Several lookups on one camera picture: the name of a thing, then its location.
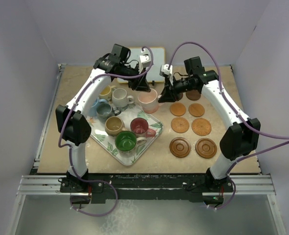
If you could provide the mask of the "orange wooden coaster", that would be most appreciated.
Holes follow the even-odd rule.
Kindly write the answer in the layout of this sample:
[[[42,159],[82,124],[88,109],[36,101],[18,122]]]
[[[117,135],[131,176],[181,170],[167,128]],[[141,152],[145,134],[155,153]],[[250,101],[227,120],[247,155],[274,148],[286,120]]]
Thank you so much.
[[[186,107],[180,103],[176,102],[170,106],[170,112],[177,117],[180,117],[186,113]]]

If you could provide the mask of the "pink ceramic cup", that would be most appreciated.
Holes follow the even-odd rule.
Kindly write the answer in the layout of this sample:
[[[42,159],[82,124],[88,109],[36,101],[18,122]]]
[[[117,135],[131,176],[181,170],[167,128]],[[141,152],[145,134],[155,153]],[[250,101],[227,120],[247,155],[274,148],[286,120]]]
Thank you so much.
[[[149,92],[140,92],[138,94],[138,101],[142,110],[145,113],[152,114],[156,112],[163,104],[158,102],[160,95],[153,88]]]

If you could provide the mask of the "woven bamboo coaster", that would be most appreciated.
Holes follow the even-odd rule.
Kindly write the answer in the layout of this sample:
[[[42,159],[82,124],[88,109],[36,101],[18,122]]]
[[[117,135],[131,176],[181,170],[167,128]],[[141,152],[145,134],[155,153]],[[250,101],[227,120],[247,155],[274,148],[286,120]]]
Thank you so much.
[[[185,133],[189,129],[189,122],[183,117],[176,117],[171,121],[171,128],[177,133]]]
[[[212,130],[210,122],[204,118],[193,120],[191,127],[193,132],[199,136],[206,136],[210,134]]]

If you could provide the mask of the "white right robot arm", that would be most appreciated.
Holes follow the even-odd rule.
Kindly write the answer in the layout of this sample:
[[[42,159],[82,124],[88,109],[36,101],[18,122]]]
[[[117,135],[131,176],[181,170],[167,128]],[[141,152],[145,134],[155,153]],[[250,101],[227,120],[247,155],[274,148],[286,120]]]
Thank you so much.
[[[158,101],[175,102],[180,93],[197,90],[220,115],[226,128],[220,140],[221,154],[207,169],[204,182],[209,191],[217,191],[226,183],[236,161],[257,148],[259,134],[253,130],[260,130],[261,124],[257,118],[251,119],[238,107],[219,81],[216,71],[206,71],[199,57],[185,60],[184,65],[188,76],[180,80],[174,78],[171,65],[160,67],[159,74],[165,78],[165,83]]]

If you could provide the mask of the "white ceramic cup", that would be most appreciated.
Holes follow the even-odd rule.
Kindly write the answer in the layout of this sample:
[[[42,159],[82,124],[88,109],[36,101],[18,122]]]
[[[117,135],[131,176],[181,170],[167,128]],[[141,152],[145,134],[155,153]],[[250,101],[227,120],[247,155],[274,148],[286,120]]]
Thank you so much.
[[[123,108],[134,103],[134,97],[132,95],[128,95],[127,91],[123,88],[115,89],[112,92],[111,100],[114,106],[117,108]]]

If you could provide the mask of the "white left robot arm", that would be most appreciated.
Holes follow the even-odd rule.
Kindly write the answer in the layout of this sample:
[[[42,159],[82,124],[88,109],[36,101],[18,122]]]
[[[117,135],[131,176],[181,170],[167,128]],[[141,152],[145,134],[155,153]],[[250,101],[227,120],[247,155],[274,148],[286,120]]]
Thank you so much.
[[[63,186],[83,192],[91,184],[85,154],[86,141],[91,134],[87,115],[100,93],[115,78],[126,80],[128,87],[134,91],[150,91],[146,74],[153,66],[152,50],[149,47],[141,48],[136,68],[127,64],[130,55],[129,48],[115,44],[110,53],[95,61],[89,78],[75,97],[65,106],[57,106],[58,146],[68,147],[70,162],[66,177],[61,181]]]

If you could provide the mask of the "light wooden coaster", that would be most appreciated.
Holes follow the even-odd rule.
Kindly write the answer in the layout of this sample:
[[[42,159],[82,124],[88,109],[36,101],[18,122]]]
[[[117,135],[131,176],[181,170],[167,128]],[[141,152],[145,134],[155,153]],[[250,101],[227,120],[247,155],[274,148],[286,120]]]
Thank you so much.
[[[201,117],[205,113],[205,108],[199,103],[193,103],[189,106],[189,113],[194,117]]]

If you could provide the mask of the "yellow ceramic cup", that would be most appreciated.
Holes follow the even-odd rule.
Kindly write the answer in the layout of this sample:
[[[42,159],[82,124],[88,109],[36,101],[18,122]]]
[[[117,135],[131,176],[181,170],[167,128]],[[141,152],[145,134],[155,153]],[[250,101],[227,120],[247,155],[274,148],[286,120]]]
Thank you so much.
[[[116,89],[116,86],[108,85],[99,95],[100,99],[105,99],[107,101],[111,100],[112,92]]]

